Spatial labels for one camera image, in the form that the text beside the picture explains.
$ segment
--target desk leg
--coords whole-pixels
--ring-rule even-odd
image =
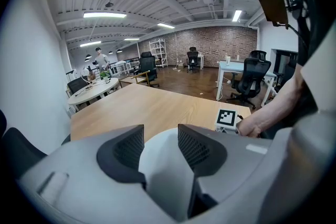
[[[265,102],[267,101],[267,98],[269,96],[269,92],[270,92],[270,90],[272,88],[272,85],[273,85],[273,81],[274,81],[274,77],[271,77],[270,81],[269,81],[269,85],[268,85],[267,91],[266,91],[266,94],[265,94],[265,97],[264,97],[263,101],[261,102],[261,106],[264,106]]]
[[[219,68],[219,72],[218,72],[218,75],[219,75],[219,80],[217,80],[217,85],[218,85],[218,90],[217,90],[217,97],[216,97],[216,100],[219,100],[220,97],[221,97],[221,91],[222,91],[222,87],[223,87],[223,76],[224,76],[224,70],[222,70],[221,68]]]
[[[220,75],[221,75],[221,68],[218,66],[217,88],[218,88],[218,86],[219,86]]]

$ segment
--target potted plant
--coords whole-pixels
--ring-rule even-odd
[[[105,82],[107,82],[109,80],[107,72],[103,71],[100,73],[100,77],[104,79]]]

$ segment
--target wooden table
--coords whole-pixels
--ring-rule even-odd
[[[147,78],[146,77],[137,77],[137,80],[132,77],[132,76],[129,76],[129,77],[126,77],[126,78],[123,78],[123,79],[119,79],[119,84],[120,84],[120,87],[122,87],[121,83],[124,82],[124,83],[128,83],[128,84],[132,84],[132,83],[141,83],[141,82],[146,82],[147,81]]]
[[[215,129],[218,109],[234,109],[244,118],[250,109],[130,84],[71,117],[71,140],[126,126],[144,124],[145,142],[179,123]]]

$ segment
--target white round table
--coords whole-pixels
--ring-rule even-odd
[[[113,88],[118,83],[117,78],[111,78],[109,83],[105,83],[104,80],[98,80],[97,83],[92,84],[91,89],[86,90],[86,87],[75,92],[68,100],[68,104],[76,105],[89,101],[97,96],[104,97],[104,93]]]

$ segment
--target brick wall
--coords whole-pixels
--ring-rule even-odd
[[[131,45],[130,47],[123,48],[122,52],[117,53],[118,61],[127,60],[135,57],[139,57],[136,44]]]
[[[231,59],[236,59],[237,55],[240,59],[245,59],[257,48],[257,30],[238,26],[214,26],[178,31],[142,41],[139,43],[140,54],[149,51],[149,42],[159,38],[166,41],[168,65],[175,65],[177,57],[185,62],[189,47],[196,47],[204,55],[206,67],[218,67],[217,61],[224,60],[225,53]]]

